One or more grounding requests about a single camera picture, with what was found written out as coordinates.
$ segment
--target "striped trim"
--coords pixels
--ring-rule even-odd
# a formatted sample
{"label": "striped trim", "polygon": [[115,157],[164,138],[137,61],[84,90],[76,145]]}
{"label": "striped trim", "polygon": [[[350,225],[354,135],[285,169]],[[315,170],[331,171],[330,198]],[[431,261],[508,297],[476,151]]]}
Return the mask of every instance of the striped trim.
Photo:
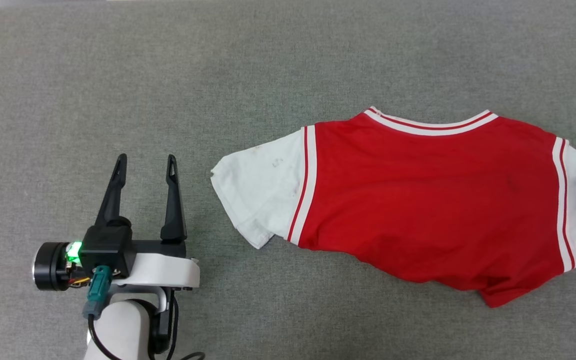
{"label": "striped trim", "polygon": [[557,196],[557,239],[559,252],[563,262],[564,272],[571,271],[575,268],[575,256],[570,247],[568,236],[568,179],[566,168],[564,166],[564,152],[568,147],[568,141],[557,137],[555,145],[552,148],[552,161],[555,164],[558,177],[558,196]]}
{"label": "striped trim", "polygon": [[304,230],[308,211],[311,209],[311,203],[313,203],[315,184],[317,183],[317,142],[315,141],[315,125],[303,128],[303,145],[306,162],[306,171],[303,176],[304,184],[301,189],[301,198],[299,198],[297,210],[295,210],[292,218],[290,232],[288,233],[288,241],[297,246],[302,237],[302,230]]}
{"label": "striped trim", "polygon": [[397,116],[383,114],[381,111],[371,106],[363,112],[372,120],[391,129],[414,135],[441,136],[454,135],[469,132],[482,125],[486,125],[498,118],[493,112],[486,110],[467,120],[453,123],[423,123],[418,121],[407,120]]}

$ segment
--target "white plastic part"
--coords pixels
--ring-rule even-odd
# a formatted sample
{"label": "white plastic part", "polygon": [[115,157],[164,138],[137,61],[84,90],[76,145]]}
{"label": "white plastic part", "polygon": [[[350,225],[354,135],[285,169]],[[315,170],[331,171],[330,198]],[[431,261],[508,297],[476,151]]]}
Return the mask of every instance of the white plastic part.
{"label": "white plastic part", "polygon": [[[134,301],[108,305],[94,322],[94,332],[101,344],[122,360],[149,360],[150,318],[146,309]],[[84,360],[108,360],[87,333]]]}
{"label": "white plastic part", "polygon": [[127,278],[112,280],[114,285],[198,288],[199,265],[192,259],[160,253],[137,253]]}

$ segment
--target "red stripe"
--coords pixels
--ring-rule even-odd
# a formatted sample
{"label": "red stripe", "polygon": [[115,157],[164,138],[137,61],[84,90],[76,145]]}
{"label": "red stripe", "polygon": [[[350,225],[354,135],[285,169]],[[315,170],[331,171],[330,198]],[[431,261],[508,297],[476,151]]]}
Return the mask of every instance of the red stripe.
{"label": "red stripe", "polygon": [[477,121],[480,121],[482,119],[484,119],[487,116],[490,116],[492,114],[491,111],[487,112],[486,114],[483,114],[482,116],[476,118],[473,121],[467,122],[467,123],[462,123],[461,125],[454,125],[454,126],[446,126],[446,127],[430,127],[430,126],[423,126],[423,125],[416,125],[414,123],[407,123],[404,121],[400,121],[397,120],[396,118],[392,118],[390,116],[381,114],[377,111],[375,111],[374,109],[369,109],[371,112],[377,114],[378,116],[388,120],[388,121],[392,121],[393,123],[397,123],[400,125],[405,125],[405,126],[409,126],[411,128],[416,128],[416,129],[422,129],[422,130],[452,130],[452,129],[460,129],[460,128],[465,128],[466,126],[470,126],[473,125],[474,123],[477,123]]}
{"label": "red stripe", "polygon": [[568,212],[568,178],[566,176],[566,166],[564,166],[564,148],[566,147],[566,140],[564,139],[561,142],[561,150],[559,151],[559,161],[561,162],[561,170],[564,173],[564,240],[566,241],[566,248],[568,250],[568,255],[570,255],[570,263],[572,264],[570,269],[575,268],[575,258],[572,255],[572,249],[570,248],[570,244],[568,241],[568,235],[566,233],[566,214]]}
{"label": "red stripe", "polygon": [[297,214],[299,214],[299,209],[302,208],[302,203],[304,202],[304,195],[306,194],[306,184],[308,182],[308,127],[305,126],[303,128],[303,148],[304,148],[304,159],[305,159],[305,166],[306,172],[303,174],[303,186],[301,189],[301,197],[299,198],[299,203],[297,204],[297,210],[294,212],[294,216],[292,217],[292,225],[290,225],[290,232],[288,232],[288,241],[292,241],[293,239],[293,229],[295,228],[295,223],[297,222]]}

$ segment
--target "white stripe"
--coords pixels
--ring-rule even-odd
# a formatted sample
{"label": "white stripe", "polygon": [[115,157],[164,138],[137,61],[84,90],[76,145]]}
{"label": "white stripe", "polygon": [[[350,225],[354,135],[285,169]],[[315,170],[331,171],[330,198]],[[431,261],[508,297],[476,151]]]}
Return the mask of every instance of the white stripe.
{"label": "white stripe", "polygon": [[[470,130],[476,129],[482,125],[486,125],[487,123],[490,123],[491,121],[498,118],[498,116],[496,114],[493,114],[489,110],[483,111],[482,113],[477,114],[476,116],[473,116],[473,117],[469,118],[468,120],[453,122],[453,123],[423,123],[423,122],[418,122],[418,121],[407,120],[405,118],[399,118],[396,116],[384,115],[384,116],[387,116],[387,117],[390,117],[390,118],[393,118],[397,121],[402,122],[402,123],[397,123],[397,122],[390,121],[387,118],[384,118],[382,116],[379,116],[379,114],[381,114],[381,111],[375,109],[374,107],[371,107],[371,109],[378,112],[378,114],[375,114],[374,112],[372,112],[370,110],[366,110],[363,113],[366,114],[367,116],[370,116],[370,118],[374,121],[377,121],[377,123],[388,126],[389,128],[394,129],[394,130],[398,130],[400,132],[405,132],[405,133],[414,134],[414,135],[426,135],[426,136],[431,136],[431,137],[442,136],[442,135],[454,135],[454,134],[470,132]],[[488,113],[490,113],[489,116],[486,116],[479,121],[471,123],[470,125],[467,125],[464,127],[459,127],[457,129],[443,129],[443,128],[451,128],[453,126],[461,126],[461,125],[470,123],[471,121],[478,119],[478,118],[480,118],[480,117],[482,117]],[[403,123],[407,123],[410,125],[416,125],[416,126],[424,126],[426,128],[436,128],[436,129],[419,129],[417,127],[408,126],[408,125],[405,125]]]}
{"label": "white stripe", "polygon": [[564,203],[566,201],[566,180],[564,177],[562,160],[560,159],[560,152],[562,151],[563,144],[564,140],[561,137],[557,137],[555,140],[555,145],[552,148],[552,162],[555,164],[559,183],[559,191],[557,194],[557,239],[559,243],[561,260],[564,265],[564,272],[567,272],[572,269],[572,262],[570,260],[570,255],[566,246],[566,239],[564,238]]}
{"label": "white stripe", "polygon": [[308,178],[305,179],[306,191],[303,194],[301,207],[296,215],[297,219],[292,228],[292,236],[290,242],[299,245],[299,239],[302,237],[302,230],[306,223],[308,211],[311,209],[313,203],[313,195],[315,194],[315,184],[317,183],[317,141],[315,141],[315,125],[310,125],[306,130],[306,143],[308,144]]}

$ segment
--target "gray fabric surface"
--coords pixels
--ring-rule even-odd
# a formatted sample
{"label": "gray fabric surface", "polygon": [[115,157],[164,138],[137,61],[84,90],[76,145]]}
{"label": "gray fabric surface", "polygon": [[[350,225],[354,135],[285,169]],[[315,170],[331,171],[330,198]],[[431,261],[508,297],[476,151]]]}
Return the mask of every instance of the gray fabric surface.
{"label": "gray fabric surface", "polygon": [[370,105],[436,123],[490,109],[576,146],[576,1],[0,10],[0,359],[83,357],[84,291],[39,292],[30,265],[41,243],[82,237],[126,152],[135,239],[157,238],[168,153],[180,164],[201,289],[178,296],[175,358],[576,360],[576,270],[489,309],[349,255],[238,235],[209,181],[222,156]]}

